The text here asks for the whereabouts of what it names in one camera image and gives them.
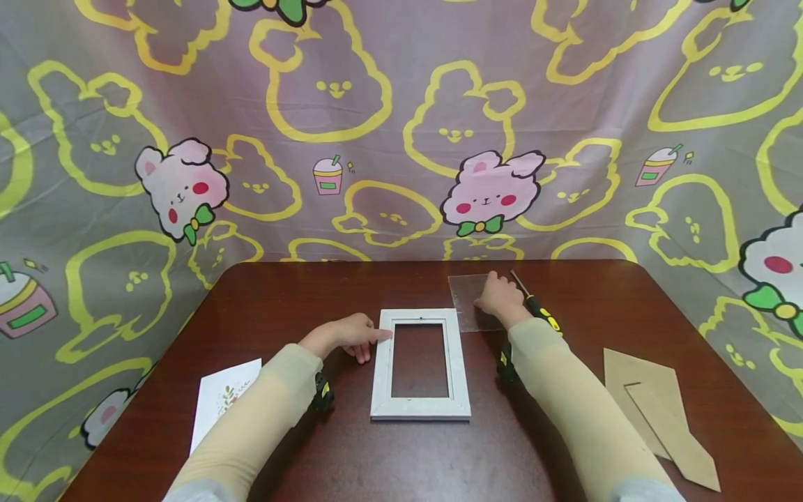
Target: hand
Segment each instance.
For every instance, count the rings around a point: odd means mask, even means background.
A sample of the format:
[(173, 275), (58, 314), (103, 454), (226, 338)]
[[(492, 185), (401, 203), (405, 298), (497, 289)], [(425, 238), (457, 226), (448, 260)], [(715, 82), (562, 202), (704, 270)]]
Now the hand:
[(483, 294), (474, 300), (474, 305), (486, 314), (495, 316), (506, 329), (510, 329), (520, 321), (532, 317), (523, 302), (524, 294), (515, 283), (508, 282), (506, 277), (499, 277), (495, 271), (491, 271), (485, 279)]
[(387, 340), (392, 335), (393, 332), (387, 329), (374, 329), (373, 321), (368, 316), (357, 313), (313, 329), (299, 345), (321, 359), (325, 359), (336, 347), (343, 347), (348, 355), (364, 364), (371, 360), (370, 345)]

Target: patterned backdrop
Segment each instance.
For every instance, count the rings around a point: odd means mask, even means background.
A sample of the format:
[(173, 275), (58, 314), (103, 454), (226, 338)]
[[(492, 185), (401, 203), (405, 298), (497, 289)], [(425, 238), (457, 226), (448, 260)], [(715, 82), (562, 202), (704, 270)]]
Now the patterned backdrop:
[(801, 14), (3, 0), (0, 495), (54, 500), (250, 261), (628, 259), (803, 447)]

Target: white card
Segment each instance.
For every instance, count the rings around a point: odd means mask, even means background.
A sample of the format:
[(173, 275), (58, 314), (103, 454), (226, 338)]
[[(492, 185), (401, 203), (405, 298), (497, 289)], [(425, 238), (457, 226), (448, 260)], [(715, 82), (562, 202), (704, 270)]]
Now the white card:
[(201, 379), (198, 389), (198, 407), (195, 409), (192, 455), (201, 440), (226, 410), (254, 383), (262, 369), (262, 359), (254, 359), (241, 365), (212, 373)]

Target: bunny ear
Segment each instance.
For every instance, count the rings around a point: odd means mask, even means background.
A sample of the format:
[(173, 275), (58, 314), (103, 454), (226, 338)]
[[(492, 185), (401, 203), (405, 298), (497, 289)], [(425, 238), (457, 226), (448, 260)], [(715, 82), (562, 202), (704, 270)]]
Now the bunny ear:
[(191, 137), (174, 145), (167, 154), (175, 155), (185, 164), (200, 165), (209, 161), (212, 152), (208, 146)]
[(544, 165), (547, 158), (540, 150), (533, 150), (524, 155), (513, 157), (507, 164), (513, 168), (513, 176), (517, 178), (529, 178), (536, 173), (538, 168)]
[(460, 164), (459, 178), (464, 176), (473, 176), (494, 169), (497, 165), (502, 163), (502, 156), (496, 151), (489, 150), (482, 152), (479, 155), (467, 158)]
[(161, 164), (161, 161), (162, 155), (159, 150), (149, 146), (144, 147), (140, 152), (140, 156), (137, 157), (137, 162), (134, 165), (134, 169), (137, 171), (137, 176), (139, 179), (145, 183), (148, 177), (156, 171), (159, 164)]

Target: person's left hand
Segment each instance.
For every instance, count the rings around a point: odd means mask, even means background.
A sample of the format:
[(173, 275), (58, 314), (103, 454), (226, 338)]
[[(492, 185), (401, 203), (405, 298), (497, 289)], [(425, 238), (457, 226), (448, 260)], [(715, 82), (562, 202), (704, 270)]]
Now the person's left hand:
[(387, 329), (375, 329), (368, 316), (357, 313), (315, 328), (300, 345), (321, 359), (326, 358), (336, 347), (343, 347), (348, 355), (364, 364), (371, 360), (370, 345), (379, 340), (388, 340), (392, 335), (393, 332)]

